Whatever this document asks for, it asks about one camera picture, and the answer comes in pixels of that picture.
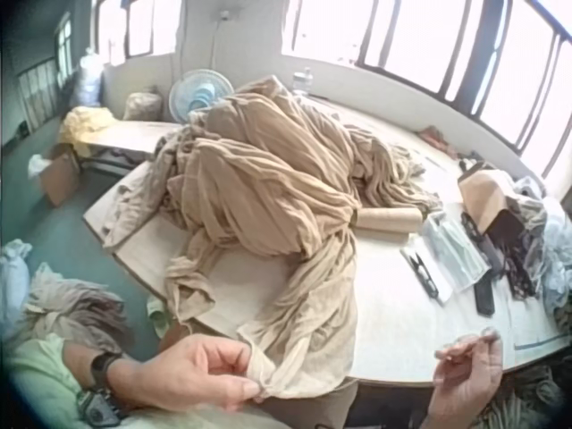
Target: cardboard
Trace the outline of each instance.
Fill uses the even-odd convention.
[[[64,143],[53,146],[44,158],[52,163],[39,174],[40,183],[51,203],[58,207],[80,185],[80,165],[72,145]]]

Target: watch strap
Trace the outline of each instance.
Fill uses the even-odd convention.
[[[109,383],[107,381],[107,369],[109,366],[122,355],[119,353],[111,353],[106,351],[99,356],[96,356],[91,362],[91,376],[96,382],[94,389],[96,391],[109,388]]]

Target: floor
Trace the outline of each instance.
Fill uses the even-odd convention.
[[[125,301],[125,313],[135,334],[127,350],[137,359],[154,356],[158,339],[147,319],[148,293],[102,249],[83,222],[84,212],[117,180],[116,176],[87,170],[72,198],[53,208],[37,180],[28,178],[28,161],[45,153],[57,140],[60,120],[44,124],[2,157],[2,244],[22,239],[33,246],[28,257],[30,273],[46,262],[53,271],[108,285]]]

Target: wristwatch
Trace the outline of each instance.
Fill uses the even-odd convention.
[[[107,382],[107,369],[121,356],[105,352],[96,356],[91,362],[91,375],[95,384],[78,395],[81,418],[91,427],[116,427],[126,417]]]
[[[91,362],[91,376],[96,381],[96,385],[93,388],[94,390],[110,390],[109,383],[107,382],[107,368],[121,356],[119,353],[106,351],[93,359]]]

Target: right hand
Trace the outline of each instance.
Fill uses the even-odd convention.
[[[501,337],[495,331],[465,337],[435,356],[440,362],[424,427],[467,428],[501,384]]]
[[[133,404],[185,411],[210,403],[236,410],[260,393],[258,383],[243,376],[249,360],[247,344],[199,334],[183,338],[144,364],[112,364],[110,371],[119,381],[113,386],[118,396]]]

